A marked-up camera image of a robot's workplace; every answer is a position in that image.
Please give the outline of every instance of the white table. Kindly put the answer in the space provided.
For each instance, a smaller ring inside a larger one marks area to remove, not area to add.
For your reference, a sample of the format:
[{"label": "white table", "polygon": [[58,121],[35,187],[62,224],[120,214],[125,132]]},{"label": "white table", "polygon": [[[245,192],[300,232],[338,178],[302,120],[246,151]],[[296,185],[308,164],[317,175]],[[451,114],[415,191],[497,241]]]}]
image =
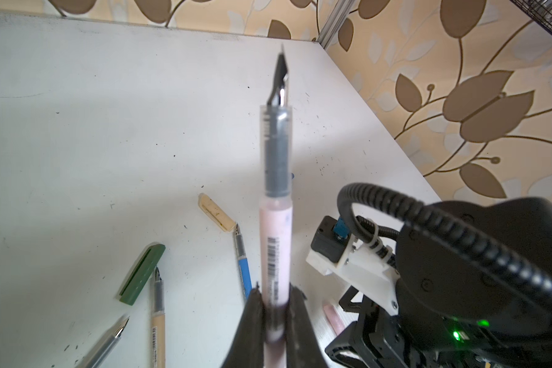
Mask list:
[{"label": "white table", "polygon": [[337,215],[339,189],[369,181],[438,197],[323,49],[0,13],[0,367],[73,367],[123,313],[131,320],[103,367],[149,367],[149,287],[132,307],[116,295],[153,242],[167,246],[168,367],[222,363],[241,287],[232,237],[197,197],[239,221],[255,284],[258,112],[282,44],[294,107],[292,281],[324,347],[333,333],[321,304],[347,285],[304,259],[322,217]]}]

